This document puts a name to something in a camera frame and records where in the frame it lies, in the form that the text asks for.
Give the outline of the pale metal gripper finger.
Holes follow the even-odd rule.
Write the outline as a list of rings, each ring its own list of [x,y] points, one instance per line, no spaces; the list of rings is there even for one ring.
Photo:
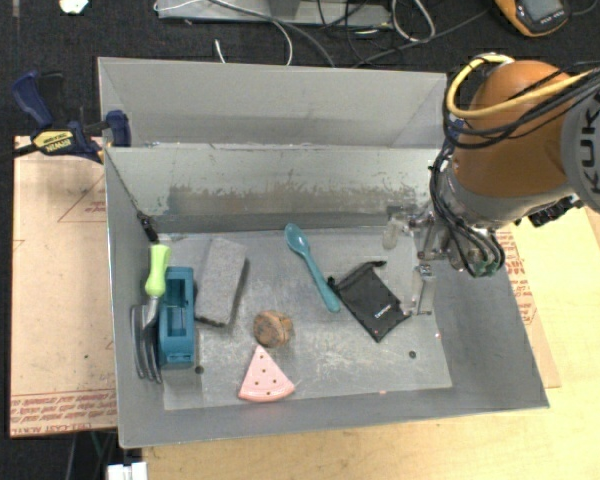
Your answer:
[[[394,249],[398,242],[409,235],[410,218],[402,215],[392,215],[383,230],[382,247],[385,250]]]
[[[431,314],[434,308],[436,276],[430,264],[414,268],[412,279],[412,306],[417,315]]]

